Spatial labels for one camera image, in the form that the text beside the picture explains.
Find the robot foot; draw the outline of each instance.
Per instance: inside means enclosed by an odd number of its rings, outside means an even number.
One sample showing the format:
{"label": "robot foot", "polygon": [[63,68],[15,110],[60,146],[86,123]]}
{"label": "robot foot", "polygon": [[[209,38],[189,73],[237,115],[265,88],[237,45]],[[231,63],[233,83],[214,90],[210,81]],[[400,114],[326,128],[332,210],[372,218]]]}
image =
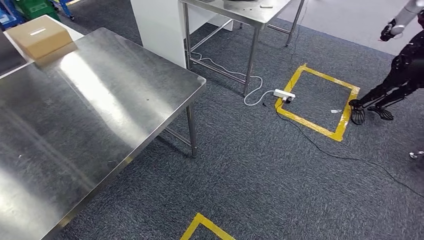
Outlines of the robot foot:
{"label": "robot foot", "polygon": [[362,125],[365,122],[364,108],[358,104],[359,100],[353,99],[349,102],[350,106],[350,120],[356,125]]}
{"label": "robot foot", "polygon": [[376,112],[383,120],[392,121],[394,119],[393,114],[387,111],[384,107],[370,106],[367,108],[367,110],[371,112]]}

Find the metal tabletop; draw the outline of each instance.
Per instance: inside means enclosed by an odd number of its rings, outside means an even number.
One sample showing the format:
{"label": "metal tabletop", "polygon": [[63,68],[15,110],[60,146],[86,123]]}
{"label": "metal tabletop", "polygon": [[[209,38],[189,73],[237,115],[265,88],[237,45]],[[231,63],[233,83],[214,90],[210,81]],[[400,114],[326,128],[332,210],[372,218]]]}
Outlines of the metal tabletop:
{"label": "metal tabletop", "polygon": [[50,239],[204,89],[105,28],[68,46],[0,79],[1,240]]}
{"label": "metal tabletop", "polygon": [[223,15],[238,22],[264,29],[276,18],[291,0],[181,0],[199,8]]}

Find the robot leg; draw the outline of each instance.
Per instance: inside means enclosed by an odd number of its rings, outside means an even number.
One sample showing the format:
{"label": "robot leg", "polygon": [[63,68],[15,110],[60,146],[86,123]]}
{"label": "robot leg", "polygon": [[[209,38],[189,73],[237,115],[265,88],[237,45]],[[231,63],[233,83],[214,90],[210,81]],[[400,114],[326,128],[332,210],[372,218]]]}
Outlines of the robot leg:
{"label": "robot leg", "polygon": [[365,122],[364,105],[369,102],[375,103],[379,101],[386,96],[387,92],[406,82],[406,78],[403,78],[402,75],[402,72],[392,68],[380,85],[373,88],[361,99],[349,101],[351,110],[350,120],[356,125],[362,125]]}
{"label": "robot leg", "polygon": [[383,120],[391,121],[393,120],[393,114],[386,110],[386,108],[404,100],[406,96],[412,94],[417,89],[418,87],[416,84],[408,82],[407,84],[394,90],[389,95],[385,96],[382,100],[378,101],[375,106],[368,107],[367,110],[376,112]]}

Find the table leg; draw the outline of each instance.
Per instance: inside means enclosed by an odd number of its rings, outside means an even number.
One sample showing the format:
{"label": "table leg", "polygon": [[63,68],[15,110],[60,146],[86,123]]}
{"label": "table leg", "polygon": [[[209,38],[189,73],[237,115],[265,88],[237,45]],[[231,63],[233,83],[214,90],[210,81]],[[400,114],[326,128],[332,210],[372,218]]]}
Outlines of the table leg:
{"label": "table leg", "polygon": [[198,155],[198,146],[196,142],[196,127],[195,117],[193,114],[193,104],[188,105],[186,110],[188,119],[188,130],[190,131],[191,154],[195,158]]}
{"label": "table leg", "polygon": [[293,32],[296,30],[296,26],[298,25],[299,16],[301,15],[304,3],[305,0],[300,0],[299,8],[297,9],[296,16],[294,17],[293,25],[291,25],[290,33],[288,34],[287,41],[285,42],[286,47],[289,46],[290,41],[292,40]]}
{"label": "table leg", "polygon": [[252,45],[250,47],[249,63],[248,63],[248,66],[247,66],[246,82],[244,83],[244,89],[243,89],[243,96],[246,96],[248,94],[249,83],[251,81],[251,74],[252,74],[252,70],[253,70],[253,61],[255,59],[255,51],[256,51],[256,48],[257,48],[257,45],[258,45],[258,39],[259,39],[259,32],[260,31],[261,31],[260,28],[254,29],[253,41],[252,41]]}
{"label": "table leg", "polygon": [[187,69],[192,69],[190,58],[192,57],[192,46],[190,44],[190,26],[189,26],[189,6],[187,3],[182,3],[184,12],[184,23],[185,23],[185,64]]}

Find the white floor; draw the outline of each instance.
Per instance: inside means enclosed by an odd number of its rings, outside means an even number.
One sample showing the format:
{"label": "white floor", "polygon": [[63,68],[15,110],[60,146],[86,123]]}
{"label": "white floor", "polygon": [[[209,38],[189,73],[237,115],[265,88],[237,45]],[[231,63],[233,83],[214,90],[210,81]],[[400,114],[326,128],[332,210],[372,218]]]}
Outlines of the white floor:
{"label": "white floor", "polygon": [[[397,55],[413,36],[423,30],[414,20],[399,39],[379,41],[380,32],[406,2],[408,0],[306,0],[298,23],[316,31]],[[299,3],[300,0],[292,0],[278,17],[292,22]]]}

